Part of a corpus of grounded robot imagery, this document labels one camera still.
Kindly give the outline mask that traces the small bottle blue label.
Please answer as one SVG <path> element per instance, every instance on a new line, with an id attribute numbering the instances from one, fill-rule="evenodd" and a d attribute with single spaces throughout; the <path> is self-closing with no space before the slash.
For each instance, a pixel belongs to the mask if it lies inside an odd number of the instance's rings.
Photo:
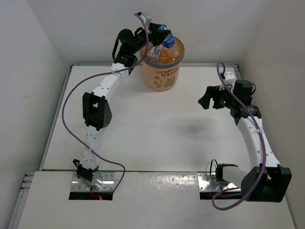
<path id="1" fill-rule="evenodd" d="M 175 45 L 175 37 L 172 34 L 172 32 L 170 32 L 166 38 L 163 40 L 162 45 L 167 48 L 170 49 Z"/>

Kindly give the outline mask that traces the clear bottle orange white label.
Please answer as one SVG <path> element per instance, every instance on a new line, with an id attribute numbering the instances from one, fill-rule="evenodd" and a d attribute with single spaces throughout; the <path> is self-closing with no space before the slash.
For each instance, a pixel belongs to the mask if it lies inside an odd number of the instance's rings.
<path id="1" fill-rule="evenodd" d="M 146 59 L 151 62 L 158 62 L 162 49 L 162 44 L 159 46 L 151 46 L 146 54 Z"/>

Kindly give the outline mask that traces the clear bottle green label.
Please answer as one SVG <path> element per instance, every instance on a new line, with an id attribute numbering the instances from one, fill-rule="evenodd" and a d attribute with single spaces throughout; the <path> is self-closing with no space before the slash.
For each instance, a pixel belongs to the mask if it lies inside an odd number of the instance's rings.
<path id="1" fill-rule="evenodd" d="M 176 61 L 176 59 L 180 56 L 179 45 L 176 43 L 168 50 L 168 55 L 170 57 L 171 62 Z"/>

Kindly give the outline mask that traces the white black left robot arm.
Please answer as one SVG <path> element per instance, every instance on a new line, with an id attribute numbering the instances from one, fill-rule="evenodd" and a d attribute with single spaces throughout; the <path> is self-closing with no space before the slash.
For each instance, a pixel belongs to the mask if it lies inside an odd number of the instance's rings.
<path id="1" fill-rule="evenodd" d="M 81 160 L 74 160 L 77 175 L 92 182 L 95 171 L 99 168 L 99 158 L 92 151 L 101 146 L 102 135 L 112 120 L 109 101 L 120 83 L 132 70 L 131 66 L 138 61 L 135 54 L 151 43 L 160 45 L 169 36 L 170 30 L 164 25 L 151 23 L 148 30 L 138 28 L 135 32 L 124 29 L 119 32 L 112 51 L 113 64 L 109 74 L 90 93 L 82 96 L 82 113 L 86 125 L 85 144 L 88 151 Z"/>

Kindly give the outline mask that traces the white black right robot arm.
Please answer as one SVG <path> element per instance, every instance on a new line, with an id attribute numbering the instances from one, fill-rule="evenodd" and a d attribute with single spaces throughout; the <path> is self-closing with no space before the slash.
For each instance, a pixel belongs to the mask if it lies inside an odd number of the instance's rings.
<path id="1" fill-rule="evenodd" d="M 205 110 L 211 101 L 214 109 L 229 109 L 250 158 L 248 172 L 242 171 L 236 164 L 216 164 L 213 179 L 220 184 L 233 183 L 235 186 L 219 190 L 213 200 L 238 196 L 240 201 L 279 203 L 292 179 L 290 168 L 281 165 L 268 143 L 261 112 L 252 104 L 255 91 L 256 86 L 250 81 L 228 80 L 226 84 L 208 86 L 198 100 Z"/>

